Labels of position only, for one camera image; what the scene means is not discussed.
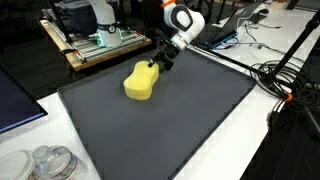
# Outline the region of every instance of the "gray tabletop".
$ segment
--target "gray tabletop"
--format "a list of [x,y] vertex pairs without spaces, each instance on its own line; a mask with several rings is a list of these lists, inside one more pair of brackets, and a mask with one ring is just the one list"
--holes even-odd
[[250,77],[185,50],[160,74],[147,101],[129,99],[123,81],[138,56],[59,89],[102,179],[172,179],[251,91]]

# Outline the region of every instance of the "green light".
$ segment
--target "green light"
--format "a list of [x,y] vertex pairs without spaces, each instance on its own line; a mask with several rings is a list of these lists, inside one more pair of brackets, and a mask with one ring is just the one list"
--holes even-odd
[[101,33],[98,33],[97,44],[98,44],[99,47],[104,47],[104,44],[103,44],[103,41],[102,41],[102,37],[101,37]]
[[120,32],[119,34],[120,34],[120,38],[121,38],[121,40],[123,40],[122,33]]

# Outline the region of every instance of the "yellow object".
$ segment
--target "yellow object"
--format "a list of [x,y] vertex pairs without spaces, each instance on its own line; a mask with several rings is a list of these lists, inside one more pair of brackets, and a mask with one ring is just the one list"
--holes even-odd
[[148,61],[140,61],[133,73],[124,81],[124,89],[131,99],[147,100],[152,94],[153,84],[159,78],[159,65],[148,66]]

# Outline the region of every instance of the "jar lid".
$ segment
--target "jar lid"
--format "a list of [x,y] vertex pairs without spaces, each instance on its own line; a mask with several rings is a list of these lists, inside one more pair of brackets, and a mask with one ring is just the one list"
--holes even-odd
[[16,151],[0,158],[0,179],[27,179],[35,162],[30,151]]
[[50,148],[48,146],[40,146],[33,152],[33,159],[36,161],[45,161],[50,157]]

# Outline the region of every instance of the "white device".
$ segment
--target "white device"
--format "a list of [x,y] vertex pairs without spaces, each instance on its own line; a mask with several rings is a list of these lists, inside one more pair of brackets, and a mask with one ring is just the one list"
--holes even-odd
[[89,0],[97,17],[98,45],[114,47],[122,43],[120,29],[117,28],[113,8],[105,0]]
[[162,0],[164,20],[166,24],[178,30],[172,38],[172,44],[180,51],[198,36],[205,25],[205,20],[199,12],[194,12],[184,5],[176,5],[173,0]]

